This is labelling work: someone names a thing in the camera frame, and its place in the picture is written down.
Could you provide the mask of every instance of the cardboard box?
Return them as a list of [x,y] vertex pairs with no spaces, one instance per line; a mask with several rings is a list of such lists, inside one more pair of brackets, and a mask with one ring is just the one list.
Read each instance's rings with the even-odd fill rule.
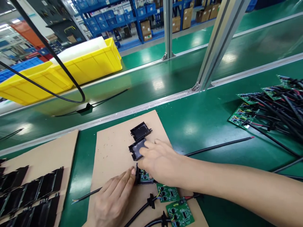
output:
[[144,22],[141,22],[141,29],[142,29],[142,34],[143,36],[151,34],[151,26],[149,23],[149,20],[146,20]]
[[181,17],[173,18],[173,33],[180,31]]
[[146,42],[146,41],[152,39],[152,35],[151,35],[151,34],[149,34],[149,35],[144,35],[143,38],[144,38],[144,41]]
[[211,7],[211,14],[209,16],[209,19],[214,19],[218,16],[218,12],[220,10],[221,4],[216,4],[216,5],[210,5],[208,7]]
[[192,22],[192,16],[193,16],[193,8],[188,8],[184,10],[183,25],[182,25],[183,30],[190,27]]
[[196,13],[196,22],[201,23],[209,20],[211,9],[200,10]]

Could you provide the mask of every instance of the green circuit board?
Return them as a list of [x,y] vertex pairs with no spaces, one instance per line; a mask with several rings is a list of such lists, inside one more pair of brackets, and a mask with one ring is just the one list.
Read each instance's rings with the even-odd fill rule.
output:
[[171,202],[171,201],[177,201],[180,199],[179,193],[177,188],[171,188],[166,185],[157,183],[157,189],[160,190],[159,197],[161,198],[162,202]]
[[167,205],[166,210],[170,219],[172,220],[173,226],[174,222],[175,226],[177,227],[184,227],[195,222],[192,212],[190,211],[188,204],[184,198]]
[[246,102],[244,102],[230,116],[228,121],[246,130],[249,128],[249,125],[243,125],[243,122],[240,120],[246,121],[248,119],[250,121],[253,121],[254,117],[252,117],[250,112],[252,112],[252,107],[248,105]]

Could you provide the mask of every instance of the factory floor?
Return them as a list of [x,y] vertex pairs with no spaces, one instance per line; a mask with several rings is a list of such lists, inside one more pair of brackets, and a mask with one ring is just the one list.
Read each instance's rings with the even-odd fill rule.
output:
[[[236,33],[302,11],[301,0],[288,0],[270,8],[254,11],[245,15]],[[216,79],[302,53],[302,23],[302,16],[299,16],[234,38],[216,71]],[[209,27],[174,39],[173,52],[179,53],[207,44],[211,31],[212,27]],[[158,60],[163,56],[163,50],[164,44],[158,44],[124,56],[123,70]],[[59,99],[52,99],[4,115],[0,117],[0,137],[17,129],[24,129],[11,138],[1,141],[0,150],[189,89],[196,82],[205,51],[206,48],[190,52],[170,61],[87,87],[84,92],[87,101],[92,102],[125,88],[130,89],[83,116],[72,114],[52,117],[51,115],[64,114],[75,109],[74,104]],[[216,144],[255,136],[252,140],[208,151],[194,158],[216,163],[246,165],[263,170],[272,170],[292,161],[292,156],[260,133],[251,128],[245,131],[231,124],[227,119],[241,103],[236,94],[258,92],[262,87],[277,85],[279,84],[277,74],[301,79],[302,65],[303,60],[292,62],[80,131],[60,226],[81,227],[86,221],[88,200],[73,205],[71,201],[90,191],[97,132],[154,109],[177,152],[189,153]],[[68,94],[66,97],[80,99],[78,92]],[[303,155],[302,147],[293,140],[275,132],[270,134]],[[31,148],[16,151],[5,157],[16,157]],[[283,173],[302,177],[302,172],[303,163],[298,163]],[[210,227],[273,226],[252,212],[220,198],[205,195],[204,199],[198,202]]]

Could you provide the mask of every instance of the blue storage bin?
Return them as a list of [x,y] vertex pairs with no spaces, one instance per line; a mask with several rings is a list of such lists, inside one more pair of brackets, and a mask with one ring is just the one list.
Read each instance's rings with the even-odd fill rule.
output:
[[95,17],[87,18],[86,22],[88,23],[89,26],[98,24]]
[[147,12],[147,13],[150,13],[150,12],[156,10],[156,4],[155,4],[155,3],[152,3],[152,4],[147,5],[147,6],[145,6],[145,7],[146,7],[146,12]]
[[251,0],[250,3],[249,3],[249,5],[248,5],[248,7],[247,7],[247,9],[246,9],[246,12],[251,12],[251,11],[253,11],[253,10],[255,9],[255,6],[256,6],[256,4],[257,4],[257,1],[258,1],[258,0]]
[[116,15],[116,21],[118,24],[124,22],[125,21],[124,14]]
[[86,2],[89,6],[93,6],[93,5],[98,4],[98,0],[86,0]]
[[102,22],[99,21],[98,24],[99,24],[101,30],[108,28],[108,23],[107,23],[106,20],[104,20],[104,21],[102,21]]
[[95,16],[95,18],[96,18],[98,23],[99,22],[104,22],[104,21],[106,22],[104,14],[98,14],[97,16]]
[[138,8],[137,11],[139,16],[143,16],[144,14],[146,14],[145,7]]
[[115,18],[108,19],[107,22],[108,22],[109,26],[117,24],[117,21]]
[[104,13],[104,16],[105,16],[106,20],[115,18],[114,11],[112,11],[112,10],[106,11],[106,12]]
[[133,12],[132,11],[126,12],[124,14],[124,17],[125,17],[125,20],[131,20],[131,19],[133,19],[134,18]]

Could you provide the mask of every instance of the finger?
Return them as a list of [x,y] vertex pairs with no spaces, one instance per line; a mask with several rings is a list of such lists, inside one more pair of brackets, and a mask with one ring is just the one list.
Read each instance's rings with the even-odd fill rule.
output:
[[119,176],[114,177],[113,181],[111,182],[111,184],[109,185],[108,189],[104,192],[104,195],[106,197],[109,197],[113,191],[115,190],[115,188],[117,187],[117,184],[119,183],[119,181],[122,179],[122,177],[126,174],[126,172],[121,173]]
[[132,189],[133,189],[133,186],[134,186],[134,182],[135,182],[135,179],[136,179],[136,169],[133,168],[132,171],[131,171],[131,174],[129,176],[129,179],[120,195],[120,198],[119,198],[119,202],[124,204],[127,202],[128,198],[129,198],[129,195],[130,193],[132,192]]
[[155,147],[155,144],[153,142],[150,142],[150,141],[146,140],[144,142],[144,146],[146,146],[149,149],[153,149]]
[[132,171],[132,169],[134,169],[134,167],[132,168],[129,168],[125,175],[121,178],[121,180],[119,181],[119,183],[117,184],[116,188],[114,189],[113,193],[111,194],[111,196],[113,198],[119,198],[123,189],[125,188],[125,185],[127,184],[128,180],[129,180],[129,176],[130,176],[130,173]]
[[140,152],[140,154],[141,154],[142,156],[145,156],[146,153],[148,152],[148,149],[145,148],[145,147],[142,147],[142,148],[140,148],[139,152]]

